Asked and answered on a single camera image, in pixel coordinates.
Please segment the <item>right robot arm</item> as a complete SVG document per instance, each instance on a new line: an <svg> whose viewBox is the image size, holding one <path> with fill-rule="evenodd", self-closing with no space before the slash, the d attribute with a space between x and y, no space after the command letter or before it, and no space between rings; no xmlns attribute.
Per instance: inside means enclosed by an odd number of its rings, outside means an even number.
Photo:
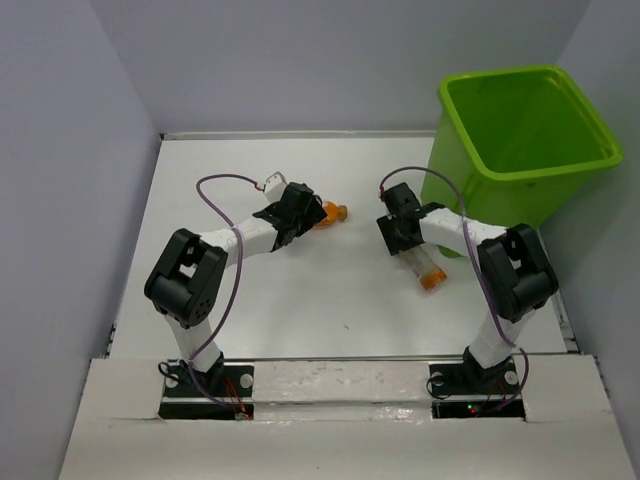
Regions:
<svg viewBox="0 0 640 480"><path fill-rule="evenodd" d="M487 301L487 316L462 361L430 374L431 395L488 394L510 370L526 323L558 290L537 232L523 223L507 228L472 220L464 204L458 213L437 202L421 204L405 182L382 189L380 198L387 213L377 225L392 256L426 243L465 253Z"/></svg>

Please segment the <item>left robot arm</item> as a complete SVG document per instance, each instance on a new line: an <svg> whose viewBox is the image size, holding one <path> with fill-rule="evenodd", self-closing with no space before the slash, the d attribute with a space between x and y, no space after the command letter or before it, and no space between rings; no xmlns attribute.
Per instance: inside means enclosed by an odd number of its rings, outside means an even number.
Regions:
<svg viewBox="0 0 640 480"><path fill-rule="evenodd" d="M241 279L243 261L275 252L326 218L318 195L304 183L272 175L260 188L269 204L239 224L196 234L186 228L169 238L144 285L144 295L169 324L181 359L183 379L209 399L223 378L224 354L215 337L226 322ZM214 308L225 270L236 268L232 293L216 328Z"/></svg>

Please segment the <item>long orange drink bottle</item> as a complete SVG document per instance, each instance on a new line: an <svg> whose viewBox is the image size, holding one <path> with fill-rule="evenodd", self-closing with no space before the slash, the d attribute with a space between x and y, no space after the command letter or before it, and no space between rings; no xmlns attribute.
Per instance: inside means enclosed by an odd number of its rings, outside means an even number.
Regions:
<svg viewBox="0 0 640 480"><path fill-rule="evenodd" d="M446 273L431 259L422 246L402 251L399 257L417 278L424 291L431 291L447 280Z"/></svg>

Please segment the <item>short orange juice bottle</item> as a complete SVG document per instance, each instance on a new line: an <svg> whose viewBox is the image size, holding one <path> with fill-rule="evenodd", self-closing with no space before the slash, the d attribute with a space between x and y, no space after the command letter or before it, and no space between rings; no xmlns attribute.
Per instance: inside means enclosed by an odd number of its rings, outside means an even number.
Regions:
<svg viewBox="0 0 640 480"><path fill-rule="evenodd" d="M326 228L336 223L345 222L349 216L348 208L346 205L336 204L331 201L324 201L322 203L322 207L326 216L320 222L314 225L314 229Z"/></svg>

